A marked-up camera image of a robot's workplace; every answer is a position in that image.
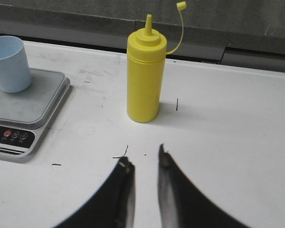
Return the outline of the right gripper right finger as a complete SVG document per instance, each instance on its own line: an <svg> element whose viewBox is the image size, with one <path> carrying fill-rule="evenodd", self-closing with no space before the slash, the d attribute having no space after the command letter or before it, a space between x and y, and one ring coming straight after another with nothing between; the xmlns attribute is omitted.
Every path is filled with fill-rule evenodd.
<svg viewBox="0 0 285 228"><path fill-rule="evenodd" d="M246 228L209 200L159 146L158 202L163 228Z"/></svg>

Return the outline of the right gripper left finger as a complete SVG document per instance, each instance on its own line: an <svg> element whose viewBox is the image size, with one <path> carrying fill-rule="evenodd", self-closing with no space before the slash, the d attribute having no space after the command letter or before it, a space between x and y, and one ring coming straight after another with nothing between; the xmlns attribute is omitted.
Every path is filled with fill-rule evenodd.
<svg viewBox="0 0 285 228"><path fill-rule="evenodd" d="M97 192L57 228L132 228L135 166L121 157Z"/></svg>

